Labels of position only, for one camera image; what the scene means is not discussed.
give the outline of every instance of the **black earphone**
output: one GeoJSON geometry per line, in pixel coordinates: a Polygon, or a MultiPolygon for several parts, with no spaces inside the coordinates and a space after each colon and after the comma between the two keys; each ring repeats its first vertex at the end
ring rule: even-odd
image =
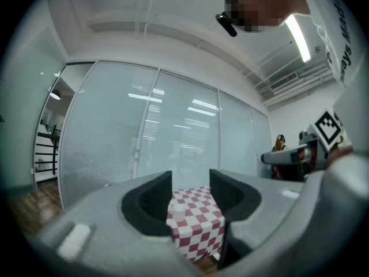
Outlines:
{"type": "Polygon", "coordinates": [[[215,18],[218,21],[218,23],[228,32],[228,34],[231,37],[237,36],[237,32],[231,23],[231,19],[227,16],[225,12],[222,12],[221,14],[217,14],[215,18]]]}

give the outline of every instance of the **ceiling pipe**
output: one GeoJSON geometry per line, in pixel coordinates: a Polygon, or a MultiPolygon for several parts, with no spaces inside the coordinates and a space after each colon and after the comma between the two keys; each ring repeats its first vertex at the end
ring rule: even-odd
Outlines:
{"type": "Polygon", "coordinates": [[[297,72],[297,73],[300,77],[304,77],[305,75],[307,75],[307,74],[309,74],[313,71],[319,70],[319,69],[327,69],[327,66],[324,63],[321,63],[320,65],[309,69],[308,71],[305,71],[303,73],[299,73],[299,72],[297,72]]]}
{"type": "Polygon", "coordinates": [[[303,70],[303,69],[307,69],[311,66],[314,66],[315,64],[317,64],[318,62],[323,62],[323,61],[326,61],[327,58],[325,56],[322,56],[322,57],[319,57],[318,59],[314,60],[314,61],[310,61],[308,62],[305,66],[303,66],[300,70],[303,70]]]}
{"type": "MultiPolygon", "coordinates": [[[[263,62],[262,64],[260,64],[257,68],[260,69],[261,67],[263,67],[263,65],[265,65],[267,62],[269,62],[271,59],[275,58],[277,55],[279,55],[283,50],[285,50],[285,48],[289,46],[288,44],[284,44],[283,46],[281,46],[279,48],[279,50],[272,55],[270,58],[268,58],[265,62],[263,62]]],[[[249,74],[246,75],[246,77],[248,77],[249,75],[253,74],[253,72],[251,71],[249,74]]]]}
{"type": "Polygon", "coordinates": [[[321,77],[321,78],[319,78],[319,81],[313,82],[313,83],[311,83],[310,85],[307,85],[307,86],[305,86],[305,87],[303,87],[303,88],[301,88],[301,89],[298,89],[298,90],[297,90],[297,91],[295,91],[294,93],[292,93],[292,94],[290,94],[290,95],[287,95],[287,96],[285,96],[285,97],[283,97],[283,98],[281,98],[281,99],[277,99],[277,100],[275,100],[274,102],[271,102],[271,103],[267,104],[266,106],[267,106],[267,107],[270,107],[270,106],[272,106],[272,105],[274,105],[274,104],[277,104],[277,103],[283,102],[284,100],[290,99],[290,98],[292,98],[292,97],[294,97],[294,96],[296,96],[296,95],[298,95],[298,94],[300,94],[300,93],[303,93],[303,92],[305,92],[305,91],[308,91],[309,89],[314,88],[314,87],[316,87],[316,86],[319,86],[319,85],[321,85],[321,84],[323,84],[323,83],[325,83],[325,82],[327,82],[327,81],[329,81],[329,80],[331,80],[331,79],[334,79],[333,74],[328,75],[328,76],[326,76],[326,77],[321,77]]]}
{"type": "Polygon", "coordinates": [[[274,73],[270,74],[269,76],[267,76],[267,78],[263,79],[261,82],[259,82],[257,85],[254,86],[257,87],[260,84],[264,83],[266,80],[270,79],[271,77],[273,77],[275,74],[277,74],[278,72],[282,71],[284,68],[286,68],[287,66],[289,66],[290,64],[292,64],[295,60],[297,60],[298,58],[301,58],[301,55],[298,55],[297,57],[295,57],[293,60],[289,61],[288,63],[286,63],[284,66],[282,66],[281,68],[279,68],[278,70],[276,70],[274,73]]]}
{"type": "Polygon", "coordinates": [[[153,3],[153,1],[154,1],[154,0],[150,0],[148,13],[147,13],[147,15],[146,15],[146,23],[145,23],[145,30],[144,30],[144,39],[146,39],[146,33],[147,33],[147,31],[148,31],[150,12],[151,12],[151,8],[152,8],[152,3],[153,3]]]}
{"type": "Polygon", "coordinates": [[[134,33],[137,39],[138,39],[138,35],[140,34],[139,14],[140,14],[141,8],[142,8],[142,0],[138,0],[137,10],[136,10],[136,19],[135,19],[135,25],[134,25],[134,33]]]}
{"type": "Polygon", "coordinates": [[[324,68],[324,69],[321,69],[321,70],[319,70],[319,71],[317,71],[317,72],[315,72],[315,73],[312,73],[311,75],[309,75],[309,76],[306,76],[306,77],[300,77],[299,79],[298,79],[298,81],[296,81],[296,82],[293,82],[293,83],[291,83],[291,84],[288,84],[288,85],[286,85],[286,86],[284,86],[284,87],[281,87],[281,88],[279,88],[279,89],[277,89],[277,90],[274,90],[273,91],[273,93],[275,94],[275,95],[279,95],[279,94],[281,94],[282,92],[284,92],[284,91],[286,91],[286,90],[289,90],[290,88],[293,88],[293,87],[295,87],[295,86],[297,86],[297,85],[299,85],[300,83],[303,83],[304,81],[307,81],[307,80],[309,80],[309,79],[312,79],[313,77],[315,77],[315,76],[319,76],[319,75],[321,75],[321,74],[323,74],[324,72],[327,72],[328,71],[328,68],[324,68]]]}
{"type": "Polygon", "coordinates": [[[312,79],[310,79],[310,80],[308,80],[308,81],[305,81],[304,83],[301,83],[300,85],[297,85],[297,86],[295,86],[295,87],[291,88],[291,89],[290,89],[290,90],[288,90],[288,91],[282,92],[281,94],[279,94],[279,95],[277,95],[277,96],[275,96],[275,97],[273,97],[273,98],[271,98],[271,99],[266,100],[265,102],[263,102],[263,104],[267,106],[267,105],[269,105],[269,103],[271,103],[271,102],[273,102],[273,101],[275,101],[275,100],[279,100],[279,99],[281,99],[282,97],[284,97],[284,96],[286,96],[286,95],[289,95],[289,94],[291,94],[291,93],[293,93],[293,92],[297,91],[298,89],[300,89],[300,88],[302,88],[302,87],[304,87],[304,86],[306,86],[306,85],[309,85],[310,83],[313,83],[314,81],[319,80],[320,76],[321,76],[321,77],[325,77],[325,76],[328,76],[328,75],[330,75],[330,74],[333,74],[331,70],[330,70],[330,71],[327,71],[327,72],[324,72],[324,73],[323,73],[323,74],[321,74],[321,75],[315,76],[315,77],[313,77],[312,79]]]}

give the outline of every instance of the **wooden floor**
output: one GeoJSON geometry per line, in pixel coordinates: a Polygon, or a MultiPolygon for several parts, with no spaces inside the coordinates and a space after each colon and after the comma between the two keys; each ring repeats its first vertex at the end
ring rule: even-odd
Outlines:
{"type": "MultiPolygon", "coordinates": [[[[43,226],[63,212],[58,182],[47,182],[38,190],[23,198],[10,202],[10,209],[23,233],[35,236],[43,226]]],[[[217,261],[213,257],[198,260],[194,265],[206,276],[217,271],[217,261]]]]}

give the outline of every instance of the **small white object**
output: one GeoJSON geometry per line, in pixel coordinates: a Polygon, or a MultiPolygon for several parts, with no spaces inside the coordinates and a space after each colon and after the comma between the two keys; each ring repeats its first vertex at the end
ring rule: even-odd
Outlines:
{"type": "Polygon", "coordinates": [[[89,226],[85,224],[76,224],[57,249],[57,254],[67,261],[75,260],[86,243],[90,233],[91,228],[89,226]]]}
{"type": "Polygon", "coordinates": [[[282,192],[282,195],[285,197],[289,197],[289,198],[293,198],[293,199],[297,199],[300,196],[300,193],[298,192],[294,192],[294,191],[290,191],[290,190],[284,190],[282,192]]]}
{"type": "Polygon", "coordinates": [[[219,252],[216,252],[215,254],[213,254],[213,257],[214,257],[214,259],[216,259],[217,261],[219,261],[220,260],[220,254],[219,254],[219,252]]]}
{"type": "Polygon", "coordinates": [[[171,206],[170,212],[172,213],[172,218],[176,222],[181,222],[186,216],[186,207],[183,204],[175,204],[171,206]]]}

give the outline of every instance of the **desk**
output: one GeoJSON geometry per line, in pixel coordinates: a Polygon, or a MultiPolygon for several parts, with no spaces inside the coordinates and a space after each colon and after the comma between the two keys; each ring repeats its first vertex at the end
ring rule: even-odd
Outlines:
{"type": "Polygon", "coordinates": [[[167,225],[172,228],[174,243],[190,261],[209,257],[221,250],[224,217],[216,205],[210,187],[173,191],[168,206],[167,225]],[[186,217],[176,222],[169,213],[171,205],[183,204],[186,217]]]}

